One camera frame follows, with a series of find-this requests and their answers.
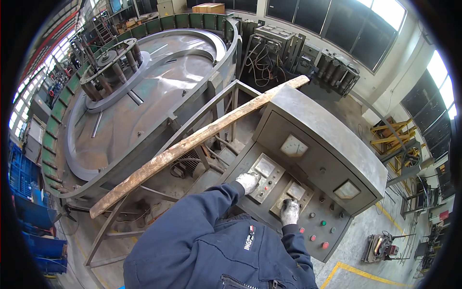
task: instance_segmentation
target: blue crate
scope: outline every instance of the blue crate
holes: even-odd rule
[[[45,275],[67,272],[67,258],[48,259],[36,257],[35,261],[39,270]]]
[[[10,151],[9,181],[15,195],[31,200],[31,183],[38,182],[38,166],[26,158],[14,143]]]
[[[32,224],[29,224],[29,223],[26,223],[26,222],[22,221],[21,219],[18,219],[18,222],[19,222],[21,230],[26,232],[26,233],[29,233],[29,234],[35,235],[35,236],[50,235],[50,232],[47,232],[47,231],[45,231],[43,229],[40,229],[40,228],[37,228],[37,227],[33,226]]]
[[[32,255],[48,259],[66,257],[67,240],[45,238],[22,232]]]
[[[53,227],[52,220],[57,215],[56,210],[33,203],[18,195],[14,196],[14,205],[18,219],[45,230]]]

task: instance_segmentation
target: cardboard box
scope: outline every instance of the cardboard box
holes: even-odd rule
[[[133,26],[135,24],[136,24],[136,20],[130,20],[130,21],[127,21],[127,23],[126,23],[127,27],[131,27],[131,26]]]
[[[223,3],[204,3],[193,7],[194,13],[225,13],[225,5]]]
[[[223,3],[213,3],[213,5],[207,6],[207,13],[214,13],[214,14],[224,14],[225,13],[225,5]]]

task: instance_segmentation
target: factory wall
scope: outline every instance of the factory wall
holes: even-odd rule
[[[318,47],[320,50],[329,49],[330,51],[343,54],[349,60],[356,63],[360,69],[359,75],[361,78],[351,92],[351,96],[356,101],[358,100],[354,97],[355,95],[363,97],[374,105],[383,116],[392,116],[397,122],[406,121],[410,118],[400,102],[422,76],[436,47],[435,45],[430,45],[422,36],[422,24],[418,22],[417,16],[412,12],[412,8],[406,0],[399,0],[407,11],[399,36],[375,73],[354,60],[349,54],[335,44],[326,39],[322,39],[309,30],[282,22],[275,18],[267,17],[267,1],[268,0],[258,1],[256,15],[239,11],[233,12],[236,16],[242,17],[242,19],[253,21],[258,21],[260,19],[264,20],[266,24],[276,25],[295,33],[302,33],[307,36],[306,41]],[[380,121],[377,115],[361,102],[359,103],[362,105],[363,117],[371,126]],[[420,143],[425,143],[419,131],[416,132],[415,138]],[[424,161],[430,158],[428,148],[424,147],[422,149],[422,154]],[[442,164],[446,160],[447,157],[442,158],[437,164],[424,169],[421,175],[427,176],[435,174],[435,168],[438,164]],[[432,183],[432,187],[438,185],[437,178],[431,178],[428,181]]]

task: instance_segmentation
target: red sign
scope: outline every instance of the red sign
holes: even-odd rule
[[[449,218],[449,210],[444,211],[443,213],[439,214],[439,220],[444,221]]]

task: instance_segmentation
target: ladder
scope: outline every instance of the ladder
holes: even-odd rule
[[[93,26],[95,26],[96,33],[103,45],[106,45],[109,41],[114,39],[114,35],[112,35],[112,32],[104,20],[101,20],[99,24],[95,24],[95,21],[93,21]]]

